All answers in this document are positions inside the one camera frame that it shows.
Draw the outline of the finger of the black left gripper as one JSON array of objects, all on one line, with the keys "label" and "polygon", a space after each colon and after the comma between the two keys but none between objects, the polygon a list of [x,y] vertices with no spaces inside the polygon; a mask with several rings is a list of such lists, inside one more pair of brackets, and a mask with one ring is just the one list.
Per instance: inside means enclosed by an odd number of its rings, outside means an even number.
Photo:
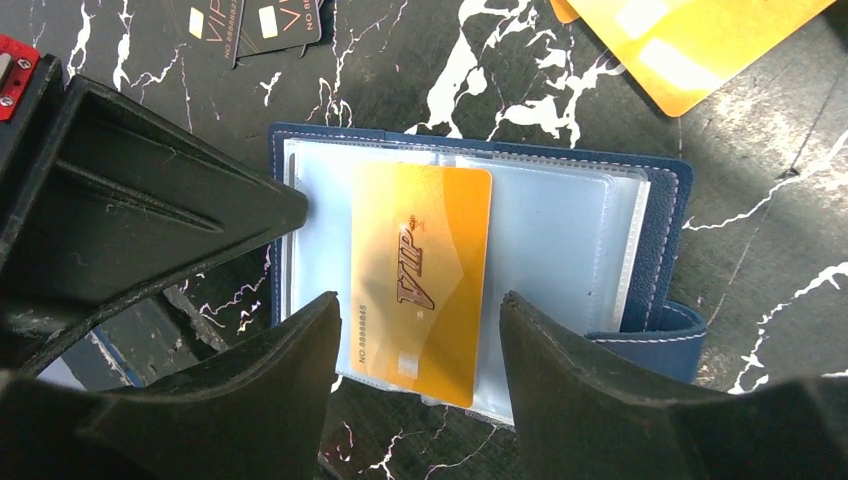
[{"label": "finger of the black left gripper", "polygon": [[42,57],[1,124],[1,366],[301,227],[306,196]]}]

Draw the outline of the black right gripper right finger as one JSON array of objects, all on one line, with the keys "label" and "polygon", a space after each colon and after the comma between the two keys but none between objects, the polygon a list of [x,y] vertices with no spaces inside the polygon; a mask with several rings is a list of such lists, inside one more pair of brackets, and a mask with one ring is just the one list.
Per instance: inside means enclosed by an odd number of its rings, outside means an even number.
[{"label": "black right gripper right finger", "polygon": [[516,292],[499,328],[530,479],[843,479],[847,381],[743,395],[649,371],[560,326]]}]

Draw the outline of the black card stack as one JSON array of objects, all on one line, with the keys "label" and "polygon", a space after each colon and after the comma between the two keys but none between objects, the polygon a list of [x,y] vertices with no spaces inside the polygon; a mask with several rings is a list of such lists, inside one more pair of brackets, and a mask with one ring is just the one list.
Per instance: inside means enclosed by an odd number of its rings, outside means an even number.
[{"label": "black card stack", "polygon": [[213,65],[305,47],[322,37],[321,1],[185,0],[163,6],[176,33]]}]

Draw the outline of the single orange credit card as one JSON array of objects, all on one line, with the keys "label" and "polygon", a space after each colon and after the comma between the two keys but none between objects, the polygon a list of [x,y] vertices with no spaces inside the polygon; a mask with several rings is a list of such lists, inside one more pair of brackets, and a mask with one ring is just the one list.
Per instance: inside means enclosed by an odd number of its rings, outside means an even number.
[{"label": "single orange credit card", "polygon": [[355,168],[355,375],[471,405],[492,188],[482,169],[376,161]]}]

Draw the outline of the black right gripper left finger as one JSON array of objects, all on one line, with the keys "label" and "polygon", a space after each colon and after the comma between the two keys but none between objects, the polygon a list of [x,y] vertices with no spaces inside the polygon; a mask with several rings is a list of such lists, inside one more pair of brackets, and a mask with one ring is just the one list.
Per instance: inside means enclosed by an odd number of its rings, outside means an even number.
[{"label": "black right gripper left finger", "polygon": [[282,324],[144,388],[1,374],[5,479],[310,479],[341,333],[327,291]]}]

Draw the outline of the orange credit card stack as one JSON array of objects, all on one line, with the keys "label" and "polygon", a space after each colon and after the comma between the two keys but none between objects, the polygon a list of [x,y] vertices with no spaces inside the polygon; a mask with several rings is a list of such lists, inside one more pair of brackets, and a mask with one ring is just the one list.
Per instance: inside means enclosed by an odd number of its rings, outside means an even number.
[{"label": "orange credit card stack", "polygon": [[669,117],[680,117],[801,26],[829,0],[552,0],[583,20]]}]

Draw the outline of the navy blue card holder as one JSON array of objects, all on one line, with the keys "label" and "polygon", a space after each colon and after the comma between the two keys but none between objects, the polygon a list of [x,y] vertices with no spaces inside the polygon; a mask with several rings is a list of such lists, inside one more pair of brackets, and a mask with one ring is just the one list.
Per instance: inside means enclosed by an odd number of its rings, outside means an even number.
[{"label": "navy blue card holder", "polygon": [[364,162],[491,173],[487,255],[473,401],[458,407],[509,424],[513,412],[499,328],[516,292],[564,328],[648,370],[689,383],[706,333],[691,309],[669,302],[676,249],[693,183],[672,159],[536,147],[379,130],[274,124],[273,177],[305,194],[304,225],[273,249],[275,318],[336,292],[339,375],[351,353],[354,170]]}]

